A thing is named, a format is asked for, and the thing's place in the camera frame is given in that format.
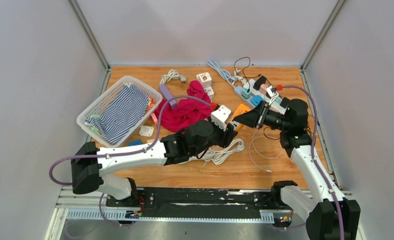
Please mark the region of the purple USB power strip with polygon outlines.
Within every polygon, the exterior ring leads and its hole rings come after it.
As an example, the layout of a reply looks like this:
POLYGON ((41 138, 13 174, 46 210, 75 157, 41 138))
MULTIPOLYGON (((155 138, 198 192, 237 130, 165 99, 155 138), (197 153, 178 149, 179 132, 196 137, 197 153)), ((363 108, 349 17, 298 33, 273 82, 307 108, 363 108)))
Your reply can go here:
POLYGON ((168 103, 171 106, 171 109, 174 109, 177 107, 177 102, 175 99, 173 98, 173 95, 171 94, 171 92, 168 90, 168 88, 166 87, 166 85, 164 83, 161 83, 159 86, 159 90, 161 92, 161 94, 163 95, 163 97, 168 101, 168 103))

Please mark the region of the white cube socket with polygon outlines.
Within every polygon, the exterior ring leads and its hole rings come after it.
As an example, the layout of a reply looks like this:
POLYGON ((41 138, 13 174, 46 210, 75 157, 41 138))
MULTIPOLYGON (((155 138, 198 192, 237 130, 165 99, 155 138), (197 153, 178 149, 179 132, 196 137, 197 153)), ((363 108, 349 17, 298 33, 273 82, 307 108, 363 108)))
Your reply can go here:
POLYGON ((196 75, 196 80, 200 82, 203 88, 211 87, 212 77, 209 72, 203 72, 196 75))

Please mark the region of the white USB charger plug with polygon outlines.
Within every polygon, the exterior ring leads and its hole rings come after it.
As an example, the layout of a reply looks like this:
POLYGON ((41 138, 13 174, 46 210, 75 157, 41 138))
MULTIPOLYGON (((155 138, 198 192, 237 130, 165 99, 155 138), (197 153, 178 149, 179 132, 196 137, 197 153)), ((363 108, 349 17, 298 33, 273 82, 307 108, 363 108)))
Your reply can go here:
POLYGON ((142 137, 152 137, 154 134, 155 128, 149 125, 142 125, 139 129, 139 135, 142 137))

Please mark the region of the blue cube adapter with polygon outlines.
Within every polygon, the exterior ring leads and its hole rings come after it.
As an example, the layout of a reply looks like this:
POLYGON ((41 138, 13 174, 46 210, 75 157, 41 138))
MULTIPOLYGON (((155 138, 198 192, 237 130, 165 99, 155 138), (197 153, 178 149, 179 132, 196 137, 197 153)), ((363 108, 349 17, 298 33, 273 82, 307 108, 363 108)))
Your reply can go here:
POLYGON ((127 146, 128 146, 128 147, 129 147, 129 146, 138 146, 138 145, 142 145, 142 144, 143 144, 143 142, 142 142, 141 139, 136 139, 136 140, 130 141, 130 142, 127 144, 127 146))

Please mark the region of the pink square plug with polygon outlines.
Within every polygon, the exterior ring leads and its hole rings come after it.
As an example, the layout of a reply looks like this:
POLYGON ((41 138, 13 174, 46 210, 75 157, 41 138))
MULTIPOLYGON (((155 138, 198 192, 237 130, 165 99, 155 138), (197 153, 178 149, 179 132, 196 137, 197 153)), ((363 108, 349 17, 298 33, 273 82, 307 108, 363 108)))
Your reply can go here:
POLYGON ((157 125, 159 123, 159 121, 158 121, 158 118, 157 118, 156 114, 155 113, 151 113, 151 117, 152 117, 152 120, 154 121, 154 123, 157 125))

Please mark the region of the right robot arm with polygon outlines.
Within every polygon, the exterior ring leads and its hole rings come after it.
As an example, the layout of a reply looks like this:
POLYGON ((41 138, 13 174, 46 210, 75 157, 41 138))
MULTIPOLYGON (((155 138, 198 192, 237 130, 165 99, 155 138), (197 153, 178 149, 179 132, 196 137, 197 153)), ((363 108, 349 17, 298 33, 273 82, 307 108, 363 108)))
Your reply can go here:
POLYGON ((355 240, 360 205, 346 197, 322 165, 315 148, 317 128, 307 131, 308 104, 298 98, 287 100, 284 113, 270 106, 270 101, 262 101, 234 121, 250 128, 279 130, 281 147, 299 168, 311 193, 307 196, 291 180, 277 181, 271 188, 271 204, 277 209, 290 207, 304 221, 311 240, 355 240))

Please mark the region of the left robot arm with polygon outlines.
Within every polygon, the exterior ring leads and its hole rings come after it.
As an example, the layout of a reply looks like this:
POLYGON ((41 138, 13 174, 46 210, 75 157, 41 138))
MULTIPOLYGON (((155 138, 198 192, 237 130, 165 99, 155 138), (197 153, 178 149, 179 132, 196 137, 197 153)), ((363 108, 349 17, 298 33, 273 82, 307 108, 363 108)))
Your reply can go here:
POLYGON ((152 143, 118 148, 97 148, 95 142, 85 143, 74 156, 56 161, 49 169, 50 179, 67 186, 54 177, 55 167, 70 162, 72 192, 84 195, 100 192, 120 200, 125 206, 138 201, 136 185, 131 178, 121 178, 114 173, 146 166, 168 166, 201 159, 209 148, 228 147, 237 136, 232 124, 223 129, 209 120, 199 120, 180 131, 152 143))

